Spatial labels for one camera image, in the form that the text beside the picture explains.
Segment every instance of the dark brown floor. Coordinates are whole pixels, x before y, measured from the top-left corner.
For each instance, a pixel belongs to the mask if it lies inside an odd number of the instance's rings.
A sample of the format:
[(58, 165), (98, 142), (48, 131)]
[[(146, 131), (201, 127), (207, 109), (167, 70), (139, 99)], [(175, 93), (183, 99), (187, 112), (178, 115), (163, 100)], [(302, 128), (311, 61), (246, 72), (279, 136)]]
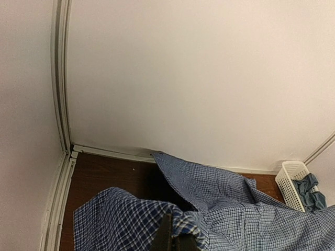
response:
[[(258, 190), (283, 201), (274, 175), (243, 174), (257, 180)], [(73, 211), (100, 191), (119, 187), (141, 199), (170, 201), (181, 209), (189, 205), (169, 186), (156, 164), (79, 154), (65, 208), (60, 250), (74, 250)]]

